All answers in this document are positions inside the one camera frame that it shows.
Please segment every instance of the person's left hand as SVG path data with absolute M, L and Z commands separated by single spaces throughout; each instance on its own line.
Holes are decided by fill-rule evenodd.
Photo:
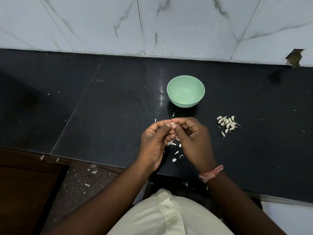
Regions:
M 141 135 L 140 151 L 137 160 L 155 171 L 162 160 L 164 148 L 168 143 L 166 134 L 171 129 L 171 120 L 162 120 L 149 126 Z

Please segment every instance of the bracelet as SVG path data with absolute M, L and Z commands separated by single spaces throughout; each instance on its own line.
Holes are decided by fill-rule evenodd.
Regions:
M 214 178 L 220 171 L 224 170 L 224 166 L 220 165 L 212 171 L 199 174 L 199 177 L 206 183 L 209 179 Z

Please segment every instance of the person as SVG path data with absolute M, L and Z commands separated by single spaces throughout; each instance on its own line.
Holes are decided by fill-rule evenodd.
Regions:
M 166 144 L 177 136 L 200 174 L 217 168 L 209 131 L 198 120 L 155 122 L 143 132 L 136 160 L 48 234 L 285 234 L 223 170 L 206 183 L 228 227 L 203 206 L 164 189 L 126 212 L 159 167 Z

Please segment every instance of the shirt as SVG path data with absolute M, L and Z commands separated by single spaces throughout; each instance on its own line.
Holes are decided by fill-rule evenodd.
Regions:
M 233 234 L 202 205 L 165 189 L 132 207 L 108 235 L 230 235 Z

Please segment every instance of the bowl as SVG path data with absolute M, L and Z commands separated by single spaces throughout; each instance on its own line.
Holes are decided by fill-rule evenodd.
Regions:
M 202 82 L 192 76 L 182 75 L 167 84 L 167 94 L 171 102 L 181 108 L 189 108 L 199 103 L 205 93 Z

